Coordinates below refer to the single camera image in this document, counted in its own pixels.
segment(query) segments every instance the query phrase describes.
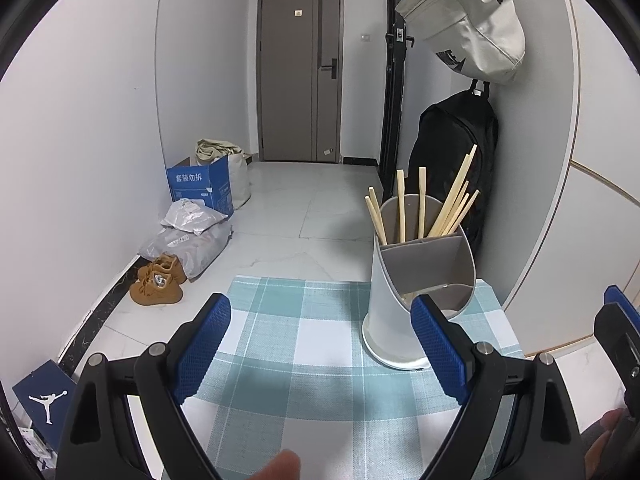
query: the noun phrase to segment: metal screw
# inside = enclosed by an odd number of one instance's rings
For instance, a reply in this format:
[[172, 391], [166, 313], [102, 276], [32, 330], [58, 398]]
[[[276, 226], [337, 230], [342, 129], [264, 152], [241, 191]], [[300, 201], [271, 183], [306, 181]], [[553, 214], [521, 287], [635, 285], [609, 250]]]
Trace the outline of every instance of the metal screw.
[[491, 343], [488, 343], [487, 341], [481, 341], [479, 343], [476, 343], [476, 349], [482, 355], [489, 355], [491, 352], [494, 351], [494, 347], [491, 345]]
[[539, 357], [540, 357], [540, 361], [542, 361], [547, 366], [552, 365], [555, 360], [554, 357], [547, 352], [542, 352], [542, 354], [540, 354]]
[[164, 343], [153, 343], [149, 347], [149, 355], [152, 355], [153, 357], [162, 355], [165, 349], [166, 345]]
[[97, 366], [102, 362], [102, 354], [93, 354], [87, 361], [89, 366]]

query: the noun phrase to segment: white utensil holder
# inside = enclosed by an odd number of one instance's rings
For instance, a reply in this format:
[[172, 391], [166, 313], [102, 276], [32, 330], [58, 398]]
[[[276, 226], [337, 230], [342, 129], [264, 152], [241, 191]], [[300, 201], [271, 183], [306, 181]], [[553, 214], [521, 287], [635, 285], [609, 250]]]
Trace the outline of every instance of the white utensil holder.
[[[476, 265], [462, 227], [451, 235], [418, 240], [418, 206], [418, 195], [405, 196], [408, 241], [402, 244], [394, 243], [399, 240], [398, 197], [380, 208], [389, 245], [374, 240], [369, 312], [362, 323], [369, 352], [399, 370], [429, 367], [411, 326], [410, 301], [416, 292], [429, 294], [449, 319], [464, 310], [476, 287]], [[427, 197], [425, 234], [441, 208], [439, 200]]]

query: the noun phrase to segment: bag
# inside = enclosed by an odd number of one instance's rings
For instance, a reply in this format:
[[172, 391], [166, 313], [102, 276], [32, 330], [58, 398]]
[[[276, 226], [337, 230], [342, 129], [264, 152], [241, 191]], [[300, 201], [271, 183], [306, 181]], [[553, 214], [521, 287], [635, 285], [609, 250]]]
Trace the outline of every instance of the bag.
[[228, 155], [229, 185], [235, 210], [251, 198], [249, 170], [244, 158], [244, 151], [226, 140], [200, 139], [196, 143], [196, 160], [200, 166], [211, 164], [225, 155]]
[[231, 222], [215, 224], [200, 236], [171, 227], [149, 240], [138, 254], [153, 261], [162, 253], [178, 256], [187, 278], [201, 275], [226, 247], [231, 237]]
[[402, 0], [396, 11], [454, 72], [504, 84], [522, 64], [525, 39], [513, 0]]
[[482, 241], [482, 225], [491, 195], [498, 119], [489, 104], [489, 83], [478, 92], [474, 79], [469, 90], [431, 105], [420, 116], [418, 139], [409, 159], [407, 193], [418, 193], [418, 168], [427, 168], [427, 194], [444, 202], [465, 155], [474, 144], [476, 156], [466, 176], [468, 189], [480, 195], [462, 222], [474, 254]]
[[164, 219], [163, 226], [173, 227], [200, 236], [212, 225], [222, 222], [227, 216], [215, 209], [198, 204], [201, 201], [181, 198], [171, 204]]

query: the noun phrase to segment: floor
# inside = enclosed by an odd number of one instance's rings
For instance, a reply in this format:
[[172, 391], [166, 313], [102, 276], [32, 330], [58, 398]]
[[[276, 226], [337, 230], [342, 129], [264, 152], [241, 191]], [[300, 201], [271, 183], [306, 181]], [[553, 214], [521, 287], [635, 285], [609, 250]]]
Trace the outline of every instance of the floor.
[[[176, 305], [142, 307], [126, 296], [89, 347], [110, 359], [139, 355], [168, 340], [193, 319], [212, 292], [226, 292], [237, 275], [306, 280], [369, 281], [373, 228], [364, 202], [369, 186], [382, 195], [375, 168], [323, 164], [254, 162], [249, 166], [252, 198], [234, 213], [228, 247], [191, 283]], [[559, 357], [581, 430], [622, 403], [621, 383], [597, 343]], [[208, 438], [215, 414], [202, 401], [183, 409], [198, 437]], [[162, 463], [137, 399], [132, 415], [154, 478]]]

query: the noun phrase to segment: shoe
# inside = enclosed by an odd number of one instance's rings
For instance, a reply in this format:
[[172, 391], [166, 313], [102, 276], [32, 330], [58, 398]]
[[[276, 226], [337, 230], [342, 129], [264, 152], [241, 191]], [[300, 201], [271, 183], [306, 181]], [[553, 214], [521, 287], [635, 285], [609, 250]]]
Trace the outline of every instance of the shoe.
[[184, 273], [178, 256], [174, 256], [173, 254], [162, 253], [159, 258], [156, 258], [150, 264], [140, 267], [138, 269], [138, 279], [143, 282], [148, 273], [151, 272], [151, 269], [170, 274], [174, 280], [178, 282], [178, 285], [187, 281], [187, 276]]
[[153, 268], [144, 280], [129, 287], [131, 299], [144, 306], [178, 303], [182, 299], [182, 289], [168, 272]]

